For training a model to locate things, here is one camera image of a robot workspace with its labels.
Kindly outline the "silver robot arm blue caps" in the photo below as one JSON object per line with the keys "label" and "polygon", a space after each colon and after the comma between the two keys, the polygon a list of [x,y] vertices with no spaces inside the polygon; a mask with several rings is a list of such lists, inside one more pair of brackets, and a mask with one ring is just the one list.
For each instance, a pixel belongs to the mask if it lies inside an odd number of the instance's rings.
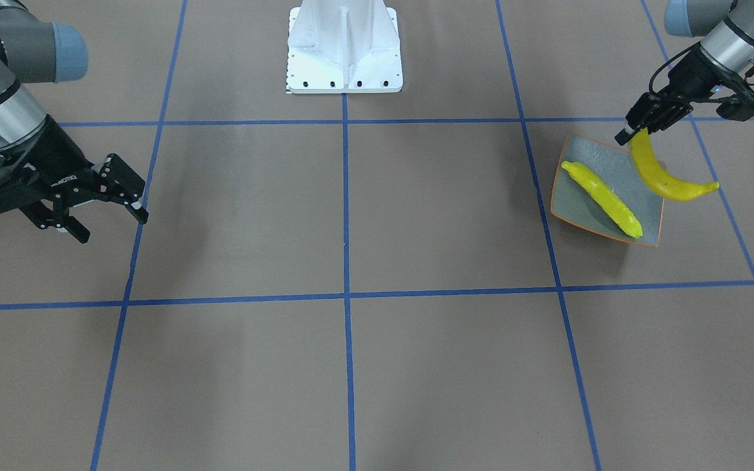
{"label": "silver robot arm blue caps", "polygon": [[664,27],[697,42],[664,64],[667,85],[650,86],[638,98],[616,142],[625,145],[641,130],[667,130],[697,103],[716,104],[725,120],[754,117],[754,1],[671,1]]}

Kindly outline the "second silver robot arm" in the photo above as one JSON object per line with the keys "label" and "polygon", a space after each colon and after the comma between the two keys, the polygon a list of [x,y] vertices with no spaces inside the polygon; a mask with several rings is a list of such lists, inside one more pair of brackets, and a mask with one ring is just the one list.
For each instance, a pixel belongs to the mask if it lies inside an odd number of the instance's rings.
{"label": "second silver robot arm", "polygon": [[115,203],[139,224],[149,220],[145,180],[116,153],[93,164],[27,88],[80,80],[88,65],[74,27],[45,23],[20,1],[0,1],[0,215],[19,211],[40,230],[80,243],[90,231],[71,209],[85,203]]}

